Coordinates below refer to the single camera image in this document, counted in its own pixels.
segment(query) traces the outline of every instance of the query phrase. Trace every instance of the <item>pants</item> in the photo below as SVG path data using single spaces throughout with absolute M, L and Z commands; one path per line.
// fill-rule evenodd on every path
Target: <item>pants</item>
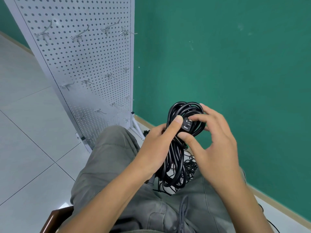
M 95 147 L 79 173 L 71 190 L 70 202 L 74 206 L 72 219 L 96 194 L 117 177 L 134 160 L 139 151 L 136 139 L 121 126 L 103 130 Z M 119 219 L 134 221 L 118 226 L 119 232 L 150 229 L 160 232 L 176 232 L 179 224 L 179 206 L 183 196 L 189 198 L 185 215 L 184 232 L 235 232 L 230 216 L 218 194 L 199 169 L 183 189 L 169 196 L 152 190 L 143 184 L 129 202 Z

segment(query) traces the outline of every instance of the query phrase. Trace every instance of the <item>pegboard frame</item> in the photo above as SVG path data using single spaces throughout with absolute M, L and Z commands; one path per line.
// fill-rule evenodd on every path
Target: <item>pegboard frame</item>
M 37 58 L 37 61 L 39 65 L 41 66 L 44 74 L 46 75 L 47 79 L 49 80 L 52 88 L 54 89 L 57 97 L 59 98 L 62 106 L 64 107 L 69 119 L 71 120 L 74 128 L 77 131 L 77 135 L 80 138 L 84 138 L 83 133 L 81 129 L 79 128 L 79 125 L 77 121 L 75 120 L 75 117 L 70 110 L 70 107 L 68 106 L 68 103 L 66 102 L 63 93 L 57 84 L 55 78 L 53 77 L 53 74 L 48 66 L 48 63 L 45 61 L 44 56 L 42 55 L 42 52 L 37 44 L 35 36 L 33 36 L 33 33 L 27 26 L 25 19 L 21 13 L 21 11 L 18 8 L 18 4 L 16 3 L 15 0 L 4 0 L 6 5 L 8 6 L 9 10 L 11 11 L 18 27 L 20 28 L 21 32 L 23 33 L 29 47 L 31 48 L 33 54 Z M 134 13 L 135 13 L 135 0 L 130 0 L 130 12 L 131 12 L 131 17 L 130 17 L 130 26 L 131 26 L 131 31 L 134 31 Z M 132 120 L 130 119 L 130 112 L 132 111 L 133 108 L 133 71 L 134 71 L 134 53 L 133 53 L 133 48 L 134 48 L 134 36 L 131 36 L 130 38 L 130 111 L 129 111 L 129 117 L 128 119 L 131 121 L 130 123 L 127 123 L 125 127 L 128 129 L 132 127 Z

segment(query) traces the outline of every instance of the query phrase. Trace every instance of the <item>tile grout line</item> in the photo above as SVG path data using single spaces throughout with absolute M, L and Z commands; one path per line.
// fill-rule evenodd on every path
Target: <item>tile grout line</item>
M 51 164 L 50 166 L 48 166 L 43 172 L 45 172 L 49 167 L 51 167 L 53 164 Z M 9 197 L 6 201 L 8 201 L 10 198 L 12 198 L 17 192 L 15 192 L 11 197 Z
M 37 92 L 31 93 L 31 94 L 29 94 L 29 95 L 27 95 L 27 96 L 25 96 L 25 97 L 23 97 L 23 98 L 18 99 L 17 101 L 19 101 L 19 100 L 21 100 L 21 99 L 24 99 L 24 98 L 26 98 L 26 97 L 28 97 L 28 96 L 31 96 L 31 95 L 33 95 L 33 94 L 35 94 L 35 93 L 37 93 Z
M 73 179 L 62 167 L 60 167 L 74 182 L 76 181 L 75 179 Z
M 76 148 L 79 144 L 77 144 L 75 147 L 73 147 L 71 150 L 69 150 L 66 154 L 68 154 L 70 151 L 72 151 L 74 148 Z M 64 157 L 66 154 L 64 154 L 64 155 L 61 156 L 58 160 L 56 160 L 55 163 L 58 162 L 58 161 L 59 161 L 62 157 Z
M 17 126 L 5 113 L 3 113 L 15 126 Z M 24 133 L 36 146 L 39 147 L 39 149 L 41 149 L 41 147 L 39 145 L 37 145 L 22 129 L 20 129 L 22 133 Z

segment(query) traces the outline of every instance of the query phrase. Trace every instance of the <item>green wall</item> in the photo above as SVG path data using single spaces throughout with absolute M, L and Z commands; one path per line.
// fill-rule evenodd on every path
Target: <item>green wall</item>
M 0 31 L 29 48 L 4 0 L 0 0 Z
M 248 182 L 311 220 L 311 0 L 135 0 L 134 112 L 222 113 Z M 210 144 L 208 133 L 198 140 Z

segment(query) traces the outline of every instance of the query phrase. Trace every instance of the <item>brown wooden chair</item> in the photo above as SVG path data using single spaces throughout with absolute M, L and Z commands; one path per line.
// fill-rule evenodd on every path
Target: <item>brown wooden chair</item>
M 60 225 L 72 215 L 73 206 L 53 210 L 40 233 L 55 233 Z

